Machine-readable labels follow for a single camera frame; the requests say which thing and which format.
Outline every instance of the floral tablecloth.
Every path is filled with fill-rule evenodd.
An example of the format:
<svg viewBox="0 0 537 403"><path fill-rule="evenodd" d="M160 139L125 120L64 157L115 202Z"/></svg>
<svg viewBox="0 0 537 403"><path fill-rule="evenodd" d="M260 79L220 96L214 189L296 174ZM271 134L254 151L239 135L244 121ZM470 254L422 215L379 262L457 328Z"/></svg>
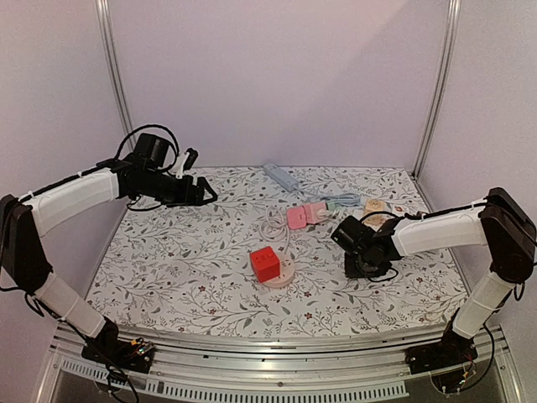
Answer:
<svg viewBox="0 0 537 403"><path fill-rule="evenodd" d="M303 188L355 192L425 210L404 170L292 168ZM255 338L383 332L449 318L467 293L446 250L394 263L386 283L348 280L343 252L330 240L330 220L293 231L295 278L287 287L260 285L248 253L268 245L258 234L266 207L304 198L288 193L259 168L205 168L219 195L204 207L127 212L96 274L87 300L112 320L156 330ZM151 205L150 200L139 205ZM284 242L271 243L282 250Z"/></svg>

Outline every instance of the red block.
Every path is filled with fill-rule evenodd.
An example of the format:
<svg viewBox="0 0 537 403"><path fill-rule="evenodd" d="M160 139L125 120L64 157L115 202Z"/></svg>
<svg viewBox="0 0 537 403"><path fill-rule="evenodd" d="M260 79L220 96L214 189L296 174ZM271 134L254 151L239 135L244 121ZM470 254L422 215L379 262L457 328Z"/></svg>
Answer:
<svg viewBox="0 0 537 403"><path fill-rule="evenodd" d="M253 273L260 283L279 276L279 259L271 247L256 250L250 254Z"/></svg>

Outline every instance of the orange object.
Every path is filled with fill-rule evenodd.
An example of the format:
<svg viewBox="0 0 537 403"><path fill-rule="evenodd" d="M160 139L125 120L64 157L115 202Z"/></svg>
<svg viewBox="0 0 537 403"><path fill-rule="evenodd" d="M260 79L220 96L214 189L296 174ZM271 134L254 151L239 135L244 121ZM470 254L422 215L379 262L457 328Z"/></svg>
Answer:
<svg viewBox="0 0 537 403"><path fill-rule="evenodd" d="M279 276L279 259L271 247L256 250L250 254L252 270L260 283Z"/></svg>

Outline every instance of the leaf pattern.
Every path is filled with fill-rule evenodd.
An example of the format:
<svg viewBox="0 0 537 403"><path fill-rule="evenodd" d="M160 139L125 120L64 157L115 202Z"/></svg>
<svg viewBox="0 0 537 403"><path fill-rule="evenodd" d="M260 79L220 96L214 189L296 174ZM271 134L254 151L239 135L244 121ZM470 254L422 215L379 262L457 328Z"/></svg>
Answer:
<svg viewBox="0 0 537 403"><path fill-rule="evenodd" d="M425 205L404 170L291 168L310 192L354 192L411 212ZM383 332L445 322L467 297L449 253L394 263L387 283L349 280L343 252L330 239L336 220L291 233L295 278L279 290L260 285L249 253L268 244L258 234L266 207L282 212L306 202L259 168L205 168L219 200L204 207L128 212L97 272L88 301L121 324L155 330L257 338ZM140 206L153 201L142 200ZM352 213L361 207L349 207Z"/></svg>

